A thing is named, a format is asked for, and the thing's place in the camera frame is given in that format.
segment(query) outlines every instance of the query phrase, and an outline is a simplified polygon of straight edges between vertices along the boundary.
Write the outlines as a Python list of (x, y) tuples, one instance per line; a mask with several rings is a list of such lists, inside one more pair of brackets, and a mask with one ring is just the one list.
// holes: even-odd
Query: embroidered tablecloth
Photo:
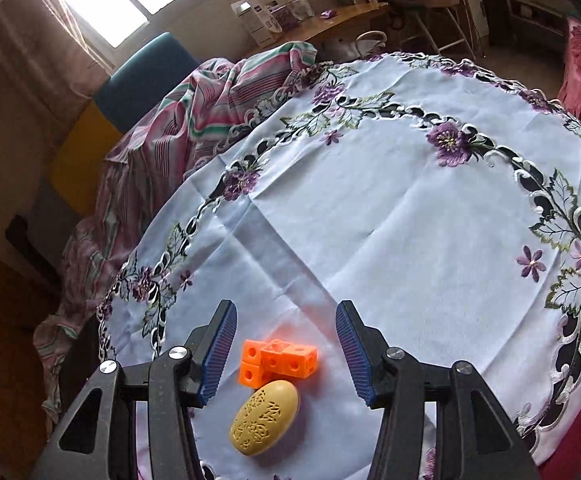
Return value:
[[(363, 479), (381, 413), (357, 397), (335, 333), (353, 300), (421, 362), (472, 362), (543, 462), (581, 408), (581, 122), (467, 60), (314, 70), (161, 209), (98, 308), (101, 357), (148, 361), (231, 299), (234, 348), (194, 414), (200, 458), (229, 480)], [(280, 445), (247, 458), (228, 440), (251, 394), (241, 344), (273, 337), (316, 345), (320, 367)]]

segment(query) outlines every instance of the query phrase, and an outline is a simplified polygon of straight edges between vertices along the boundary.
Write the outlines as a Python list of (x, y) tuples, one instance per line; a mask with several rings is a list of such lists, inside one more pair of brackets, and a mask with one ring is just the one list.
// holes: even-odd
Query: orange toy block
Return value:
[(244, 346), (242, 347), (242, 361), (250, 363), (251, 365), (261, 365), (261, 349), (265, 346), (266, 343), (264, 341), (251, 341), (250, 339), (247, 339), (244, 341)]
[(265, 371), (261, 366), (242, 361), (239, 365), (239, 382), (249, 388), (258, 390), (272, 379), (272, 373)]
[(275, 379), (305, 379), (317, 370), (317, 348), (274, 339), (270, 343), (247, 339), (242, 347), (239, 382), (259, 389)]
[(314, 346), (274, 339), (260, 352), (262, 368), (276, 374), (305, 379), (317, 369), (317, 348)]

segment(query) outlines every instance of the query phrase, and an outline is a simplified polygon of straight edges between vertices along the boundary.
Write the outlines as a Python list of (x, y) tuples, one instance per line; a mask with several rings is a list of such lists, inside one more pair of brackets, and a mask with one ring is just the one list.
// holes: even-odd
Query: yellow soap bar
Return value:
[(228, 437), (240, 453), (256, 455), (275, 444), (299, 410), (299, 393), (288, 381), (273, 381), (257, 390), (239, 409)]

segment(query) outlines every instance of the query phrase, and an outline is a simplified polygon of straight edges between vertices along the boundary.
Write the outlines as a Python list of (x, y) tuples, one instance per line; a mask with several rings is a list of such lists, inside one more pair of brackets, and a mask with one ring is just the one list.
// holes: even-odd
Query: metal stool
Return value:
[[(391, 4), (391, 7), (393, 9), (400, 9), (401, 11), (403, 11), (405, 16), (413, 16), (421, 30), (421, 33), (419, 34), (411, 36), (410, 38), (406, 38), (405, 40), (400, 40), (399, 41), (400, 49), (402, 43), (406, 43), (407, 41), (411, 41), (414, 40), (415, 38), (424, 36), (436, 54), (441, 54), (444, 50), (452, 46), (464, 43), (466, 45), (466, 49), (469, 51), (471, 59), (473, 60), (475, 59), (475, 53), (473, 52), (471, 45), (466, 39), (464, 31), (461, 30), (461, 27), (459, 27), (459, 23), (457, 22), (455, 16), (453, 16), (453, 13), (451, 12), (451, 7), (459, 6), (460, 0), (388, 0), (388, 2), (389, 4)], [(449, 43), (444, 46), (437, 46), (435, 40), (433, 39), (428, 28), (426, 27), (430, 13), (435, 9), (443, 9), (442, 12), (448, 15), (448, 17), (453, 22), (453, 25), (459, 32), (459, 35), (461, 36), (459, 40), (453, 41), (452, 43)], [(421, 10), (424, 11), (424, 21), (420, 16)]]

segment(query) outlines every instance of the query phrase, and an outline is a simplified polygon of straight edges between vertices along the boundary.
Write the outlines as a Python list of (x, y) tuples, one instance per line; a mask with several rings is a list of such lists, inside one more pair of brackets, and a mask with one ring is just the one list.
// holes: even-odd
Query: pink striped fabric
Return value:
[(59, 310), (34, 334), (51, 419), (61, 408), (58, 373), (71, 342), (157, 212), (188, 175), (300, 91), (314, 62), (308, 43), (287, 43), (237, 64), (207, 61), (110, 150), (95, 214), (77, 225), (64, 250)]

